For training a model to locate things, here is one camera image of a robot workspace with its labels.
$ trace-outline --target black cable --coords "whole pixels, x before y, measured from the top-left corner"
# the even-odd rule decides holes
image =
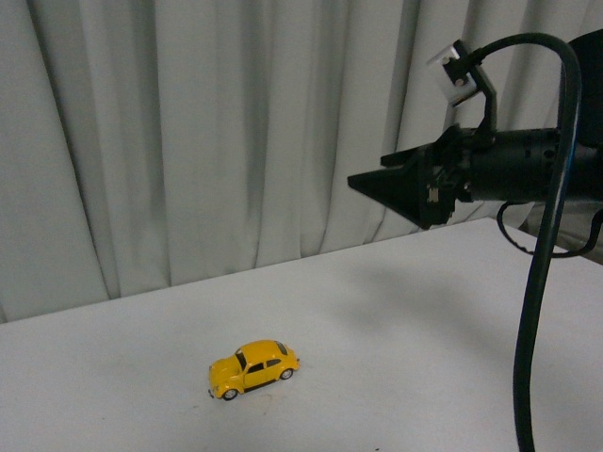
[[[497,40],[470,54],[467,57],[468,62],[470,65],[480,64],[490,54],[517,44],[541,45],[557,53],[565,74],[559,152],[553,167],[543,221],[530,265],[513,366],[513,409],[517,443],[521,452],[531,452],[535,450],[530,408],[531,363],[546,276],[559,231],[567,181],[576,148],[582,84],[578,59],[570,45],[559,38],[543,33],[524,33]]]
[[[525,252],[526,254],[533,256],[534,251],[530,251],[527,248],[522,247],[521,245],[519,245],[517,242],[515,242],[512,239],[512,237],[507,232],[507,229],[505,228],[505,225],[502,221],[505,210],[507,210],[507,208],[512,205],[518,205],[518,204],[519,204],[519,202],[505,202],[504,204],[502,204],[500,206],[500,209],[498,209],[498,213],[497,213],[497,225],[498,225],[498,228],[500,229],[500,232],[514,247],[516,247],[518,250],[520,250],[522,252]],[[579,250],[553,252],[553,256],[552,256],[553,259],[563,259],[563,258],[568,258],[568,257],[583,256],[587,252],[594,250],[595,246],[596,246],[596,242],[599,239],[599,232],[601,231],[601,226],[603,226],[603,209],[598,210],[595,213],[595,215],[593,216],[593,219],[591,220],[591,231],[589,232],[588,240],[586,241],[584,246],[582,248],[580,248]]]

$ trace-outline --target white curtain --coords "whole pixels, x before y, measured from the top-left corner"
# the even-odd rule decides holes
[[[2,317],[414,232],[346,178],[447,114],[479,122],[479,100],[447,113],[425,61],[459,38],[601,27],[598,0],[2,0]],[[554,123],[553,55],[484,69],[500,128]]]

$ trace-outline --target car wheel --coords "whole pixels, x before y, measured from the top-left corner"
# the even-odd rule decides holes
[[[226,391],[223,395],[222,398],[224,400],[232,400],[233,398],[235,398],[238,395],[238,391],[236,389],[229,389],[228,391]]]
[[[290,379],[292,375],[293,375],[293,370],[291,370],[291,369],[284,370],[283,373],[281,374],[281,379]]]

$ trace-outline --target toy car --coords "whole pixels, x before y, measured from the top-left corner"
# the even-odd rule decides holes
[[[277,379],[290,379],[300,368],[295,352],[278,341],[263,340],[242,346],[235,354],[209,366],[209,394],[232,400]]]

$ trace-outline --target table surface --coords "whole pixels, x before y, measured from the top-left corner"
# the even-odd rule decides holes
[[[516,450],[529,267],[483,219],[1,325],[0,448]],[[582,258],[551,266],[539,450],[603,449],[602,276]],[[262,338],[295,349],[300,371],[210,398],[207,367]]]

